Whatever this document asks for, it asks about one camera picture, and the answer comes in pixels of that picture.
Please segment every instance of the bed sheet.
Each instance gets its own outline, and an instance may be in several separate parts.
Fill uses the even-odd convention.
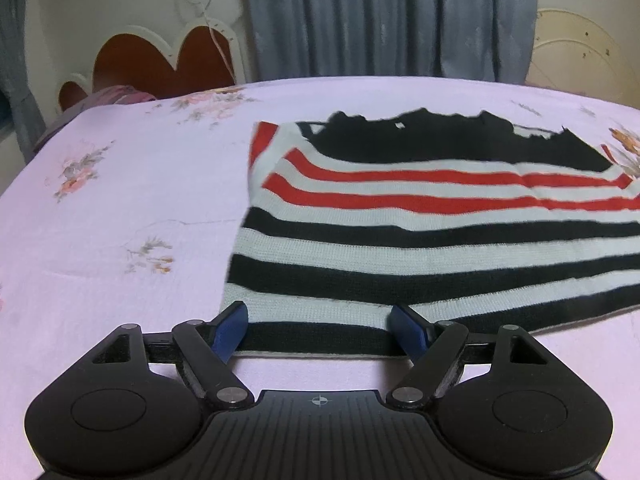
[[[640,111],[536,88],[434,78],[315,78],[258,83],[85,111],[0,197],[0,478],[42,471],[23,430],[31,400],[116,326],[163,332],[211,319],[248,204],[257,121],[388,118],[419,107],[487,110],[522,126],[569,128],[638,173]],[[640,314],[537,335],[607,402],[614,434],[599,471],[638,475]],[[403,360],[234,358],[263,388],[386,392]],[[467,370],[465,377],[477,374]]]

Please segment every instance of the crosshair logo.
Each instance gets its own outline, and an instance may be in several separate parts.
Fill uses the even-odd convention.
[[[318,395],[317,397],[314,397],[313,399],[311,399],[309,402],[312,402],[319,407],[319,406],[324,406],[326,403],[331,401],[326,397],[323,397],[322,395]]]

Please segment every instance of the knit shirt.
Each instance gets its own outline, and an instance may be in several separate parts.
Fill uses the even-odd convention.
[[[390,356],[395,304],[473,332],[640,303],[640,183],[568,130],[482,112],[260,123],[223,306],[241,351]]]

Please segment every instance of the metal screw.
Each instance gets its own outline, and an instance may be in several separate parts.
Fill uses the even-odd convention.
[[[422,392],[418,388],[411,386],[402,386],[393,390],[391,396],[404,404],[413,404],[422,398]]]
[[[242,388],[238,388],[236,386],[228,386],[227,388],[222,388],[217,394],[216,397],[222,402],[227,402],[229,404],[235,404],[236,402],[242,402],[248,397],[248,393],[246,390]]]

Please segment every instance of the gray curtain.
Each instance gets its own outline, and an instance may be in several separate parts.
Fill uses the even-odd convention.
[[[523,83],[538,0],[248,0],[260,79],[434,75]]]
[[[29,162],[45,124],[27,83],[25,8],[26,0],[0,0],[0,89],[9,99],[18,144]]]

